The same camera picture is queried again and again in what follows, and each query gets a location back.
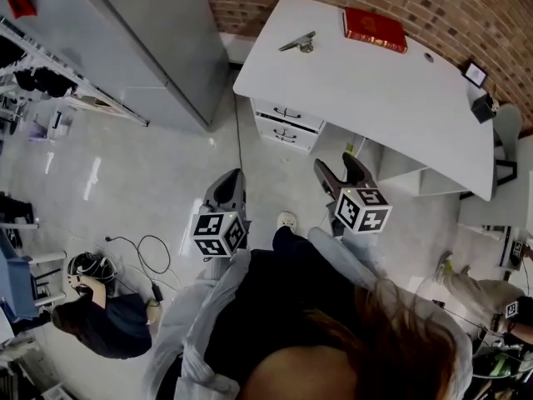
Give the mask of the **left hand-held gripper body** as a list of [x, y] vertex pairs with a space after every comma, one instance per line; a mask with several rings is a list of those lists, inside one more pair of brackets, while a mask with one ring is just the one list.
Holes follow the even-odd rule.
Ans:
[[247, 248], [248, 227], [238, 212], [198, 213], [192, 219], [190, 238], [204, 262], [232, 258], [238, 250]]

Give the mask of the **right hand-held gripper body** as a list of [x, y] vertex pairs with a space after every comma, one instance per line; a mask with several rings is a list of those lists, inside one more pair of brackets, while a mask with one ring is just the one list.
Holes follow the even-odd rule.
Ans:
[[344, 187], [332, 190], [325, 187], [332, 198], [326, 208], [334, 237], [345, 232], [372, 234], [383, 231], [390, 217], [390, 205], [376, 187]]

